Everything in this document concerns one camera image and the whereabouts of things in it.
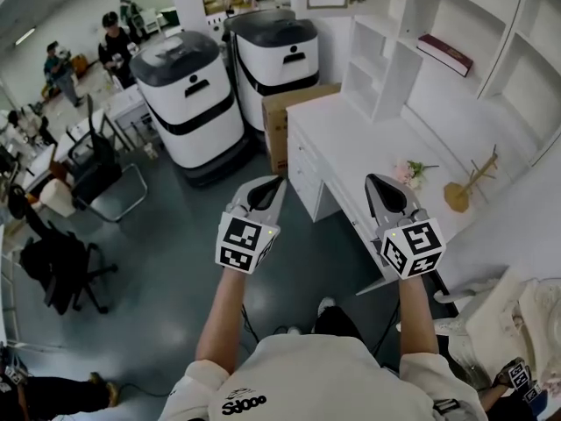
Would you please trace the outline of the dark red book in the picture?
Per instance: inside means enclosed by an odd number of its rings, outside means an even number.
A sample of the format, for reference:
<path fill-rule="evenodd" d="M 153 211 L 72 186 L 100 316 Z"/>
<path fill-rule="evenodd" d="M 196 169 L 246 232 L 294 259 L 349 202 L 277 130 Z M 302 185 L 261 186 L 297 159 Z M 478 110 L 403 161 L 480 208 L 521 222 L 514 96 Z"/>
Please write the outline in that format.
<path fill-rule="evenodd" d="M 473 65 L 473 60 L 430 34 L 419 37 L 416 48 L 462 77 L 467 77 Z"/>

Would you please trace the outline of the person's right forearm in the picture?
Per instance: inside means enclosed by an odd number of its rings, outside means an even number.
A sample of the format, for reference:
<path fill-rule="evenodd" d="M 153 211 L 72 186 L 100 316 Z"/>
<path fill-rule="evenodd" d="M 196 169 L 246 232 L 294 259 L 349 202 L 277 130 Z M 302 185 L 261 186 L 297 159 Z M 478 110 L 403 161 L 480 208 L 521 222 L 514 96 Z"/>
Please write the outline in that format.
<path fill-rule="evenodd" d="M 399 282 L 401 362 L 415 354 L 439 354 L 429 298 L 420 275 Z"/>

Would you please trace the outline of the white shelf cabinet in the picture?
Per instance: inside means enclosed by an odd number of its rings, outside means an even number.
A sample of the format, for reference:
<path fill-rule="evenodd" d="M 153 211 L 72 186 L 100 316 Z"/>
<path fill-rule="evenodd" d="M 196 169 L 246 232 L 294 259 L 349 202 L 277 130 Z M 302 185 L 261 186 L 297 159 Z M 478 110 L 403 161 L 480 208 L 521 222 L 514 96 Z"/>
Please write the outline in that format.
<path fill-rule="evenodd" d="M 368 122 L 410 112 L 464 168 L 497 145 L 509 177 L 561 136 L 561 0 L 366 0 L 345 10 L 342 91 Z M 424 34 L 473 60 L 467 77 L 418 50 Z"/>

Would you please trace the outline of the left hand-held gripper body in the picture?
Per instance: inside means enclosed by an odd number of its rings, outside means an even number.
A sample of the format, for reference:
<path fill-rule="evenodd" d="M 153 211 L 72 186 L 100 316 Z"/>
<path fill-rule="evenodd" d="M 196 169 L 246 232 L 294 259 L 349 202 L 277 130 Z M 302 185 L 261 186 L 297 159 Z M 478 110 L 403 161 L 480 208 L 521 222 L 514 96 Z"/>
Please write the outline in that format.
<path fill-rule="evenodd" d="M 276 225 L 252 220 L 251 212 L 222 213 L 218 225 L 215 263 L 251 275 L 270 253 L 281 232 Z"/>

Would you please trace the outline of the wooden branch stand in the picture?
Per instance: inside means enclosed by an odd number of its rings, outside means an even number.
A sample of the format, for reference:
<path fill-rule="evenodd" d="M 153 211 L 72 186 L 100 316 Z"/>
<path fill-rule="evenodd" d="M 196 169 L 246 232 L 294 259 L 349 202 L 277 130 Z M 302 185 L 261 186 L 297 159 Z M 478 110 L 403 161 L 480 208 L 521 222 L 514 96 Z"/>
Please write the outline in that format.
<path fill-rule="evenodd" d="M 478 166 L 472 161 L 472 172 L 470 173 L 469 180 L 465 184 L 456 182 L 449 182 L 444 186 L 444 200 L 452 211 L 457 213 L 465 213 L 470 207 L 470 195 L 476 184 L 481 178 L 495 179 L 494 175 L 490 174 L 492 169 L 496 170 L 497 160 L 497 145 L 494 145 L 493 151 L 482 166 Z"/>

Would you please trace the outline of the white machine with dark lid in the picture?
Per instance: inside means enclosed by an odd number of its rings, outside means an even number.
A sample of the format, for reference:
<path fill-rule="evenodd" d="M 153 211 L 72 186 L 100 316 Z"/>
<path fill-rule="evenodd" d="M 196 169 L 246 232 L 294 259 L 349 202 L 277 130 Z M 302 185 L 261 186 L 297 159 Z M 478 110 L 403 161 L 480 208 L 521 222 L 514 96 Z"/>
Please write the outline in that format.
<path fill-rule="evenodd" d="M 318 31 L 311 20 L 291 10 L 227 18 L 223 41 L 242 117 L 254 132 L 265 131 L 264 97 L 319 83 Z"/>
<path fill-rule="evenodd" d="M 193 186 L 235 169 L 250 149 L 218 44 L 179 32 L 141 50 L 130 69 L 169 156 Z"/>

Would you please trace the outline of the brown cardboard box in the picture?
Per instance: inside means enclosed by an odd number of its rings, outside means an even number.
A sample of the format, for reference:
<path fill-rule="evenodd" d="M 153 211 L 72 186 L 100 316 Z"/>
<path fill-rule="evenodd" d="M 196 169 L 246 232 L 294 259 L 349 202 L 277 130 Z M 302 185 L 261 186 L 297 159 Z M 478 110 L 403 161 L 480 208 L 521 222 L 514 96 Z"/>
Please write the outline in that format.
<path fill-rule="evenodd" d="M 336 94 L 340 89 L 340 83 L 325 84 L 263 97 L 262 115 L 265 141 L 270 166 L 275 175 L 284 175 L 288 171 L 287 108 L 323 96 Z"/>

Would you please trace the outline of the white desk with drawers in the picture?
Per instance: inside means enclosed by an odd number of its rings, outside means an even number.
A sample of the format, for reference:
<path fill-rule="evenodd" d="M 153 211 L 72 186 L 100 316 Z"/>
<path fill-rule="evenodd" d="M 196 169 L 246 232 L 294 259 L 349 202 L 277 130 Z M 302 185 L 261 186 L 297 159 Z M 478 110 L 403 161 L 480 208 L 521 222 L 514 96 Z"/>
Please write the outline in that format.
<path fill-rule="evenodd" d="M 288 172 L 293 183 L 315 178 L 319 190 L 300 198 L 319 219 L 323 194 L 353 224 L 369 253 L 375 253 L 376 221 L 365 193 L 371 173 L 391 175 L 400 159 L 434 167 L 418 198 L 435 217 L 448 245 L 438 272 L 444 286 L 496 276 L 515 268 L 526 279 L 561 278 L 561 140 L 534 167 L 490 203 L 477 202 L 464 214 L 444 201 L 444 185 L 455 180 L 447 152 L 427 132 L 412 126 L 412 114 L 371 124 L 339 94 L 288 110 Z"/>

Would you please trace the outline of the white round stool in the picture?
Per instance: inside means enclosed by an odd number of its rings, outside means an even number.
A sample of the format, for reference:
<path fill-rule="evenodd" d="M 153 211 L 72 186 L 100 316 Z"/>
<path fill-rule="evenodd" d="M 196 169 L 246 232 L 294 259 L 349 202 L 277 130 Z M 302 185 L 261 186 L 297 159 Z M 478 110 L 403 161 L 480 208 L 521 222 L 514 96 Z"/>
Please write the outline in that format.
<path fill-rule="evenodd" d="M 39 200 L 50 210 L 64 218 L 76 212 L 70 188 L 63 181 L 53 178 L 41 190 Z"/>

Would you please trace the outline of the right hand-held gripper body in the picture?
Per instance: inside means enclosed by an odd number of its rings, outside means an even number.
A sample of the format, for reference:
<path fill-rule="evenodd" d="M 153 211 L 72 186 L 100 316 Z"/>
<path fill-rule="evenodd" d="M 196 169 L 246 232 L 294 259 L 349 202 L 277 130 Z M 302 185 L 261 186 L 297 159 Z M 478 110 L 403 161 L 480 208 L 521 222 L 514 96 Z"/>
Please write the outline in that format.
<path fill-rule="evenodd" d="M 434 271 L 446 250 L 446 242 L 436 218 L 424 209 L 394 214 L 394 228 L 376 229 L 375 250 L 380 263 L 400 279 Z"/>

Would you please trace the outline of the person's left forearm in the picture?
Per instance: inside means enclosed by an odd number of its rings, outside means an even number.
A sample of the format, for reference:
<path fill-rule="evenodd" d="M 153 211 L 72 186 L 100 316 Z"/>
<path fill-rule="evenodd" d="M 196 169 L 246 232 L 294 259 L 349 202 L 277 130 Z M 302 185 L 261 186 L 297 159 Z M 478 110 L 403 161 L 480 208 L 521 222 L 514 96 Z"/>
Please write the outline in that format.
<path fill-rule="evenodd" d="M 242 325 L 246 274 L 224 268 L 199 338 L 196 360 L 208 360 L 230 375 L 235 371 Z"/>

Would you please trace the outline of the person's white shirt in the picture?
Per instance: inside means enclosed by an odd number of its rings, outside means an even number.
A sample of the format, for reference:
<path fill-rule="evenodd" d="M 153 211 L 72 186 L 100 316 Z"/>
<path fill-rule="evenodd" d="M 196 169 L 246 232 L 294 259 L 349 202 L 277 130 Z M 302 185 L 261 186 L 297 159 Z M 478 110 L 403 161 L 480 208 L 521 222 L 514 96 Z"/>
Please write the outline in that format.
<path fill-rule="evenodd" d="M 475 389 L 447 360 L 405 354 L 399 373 L 358 339 L 279 334 L 233 374 L 192 362 L 159 421 L 487 421 Z"/>

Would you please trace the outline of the white table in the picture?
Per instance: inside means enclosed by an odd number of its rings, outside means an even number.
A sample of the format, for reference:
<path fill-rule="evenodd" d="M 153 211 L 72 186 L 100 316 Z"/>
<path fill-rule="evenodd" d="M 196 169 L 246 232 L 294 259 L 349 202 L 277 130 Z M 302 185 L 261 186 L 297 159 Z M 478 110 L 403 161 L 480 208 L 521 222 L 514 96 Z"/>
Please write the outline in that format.
<path fill-rule="evenodd" d="M 106 99 L 103 109 L 130 149 L 142 147 L 150 138 L 151 115 L 137 85 Z"/>
<path fill-rule="evenodd" d="M 92 114 L 92 123 L 96 133 L 105 135 L 108 128 L 107 118 L 103 109 L 99 109 Z M 63 163 L 68 159 L 71 147 L 86 134 L 89 133 L 89 119 L 84 118 L 80 123 L 64 132 L 55 149 L 53 160 Z"/>

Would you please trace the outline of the person's black trousers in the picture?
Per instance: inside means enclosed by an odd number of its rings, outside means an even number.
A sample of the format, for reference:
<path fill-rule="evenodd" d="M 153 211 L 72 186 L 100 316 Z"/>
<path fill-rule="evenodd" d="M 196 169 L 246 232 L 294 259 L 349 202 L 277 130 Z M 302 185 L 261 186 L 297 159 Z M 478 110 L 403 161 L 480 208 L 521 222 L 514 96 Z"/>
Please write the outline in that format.
<path fill-rule="evenodd" d="M 315 334 L 350 337 L 363 341 L 357 326 L 337 305 L 325 307 L 317 316 L 313 328 Z"/>

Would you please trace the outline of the pink flower bouquet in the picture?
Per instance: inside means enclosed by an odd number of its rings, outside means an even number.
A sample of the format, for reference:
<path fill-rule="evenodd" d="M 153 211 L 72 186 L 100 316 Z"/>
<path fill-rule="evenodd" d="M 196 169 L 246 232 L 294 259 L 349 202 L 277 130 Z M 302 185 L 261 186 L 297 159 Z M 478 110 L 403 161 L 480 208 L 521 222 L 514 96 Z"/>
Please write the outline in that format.
<path fill-rule="evenodd" d="M 425 172 L 438 165 L 426 165 L 420 161 L 399 161 L 394 166 L 394 178 L 412 190 L 419 190 L 425 182 Z"/>

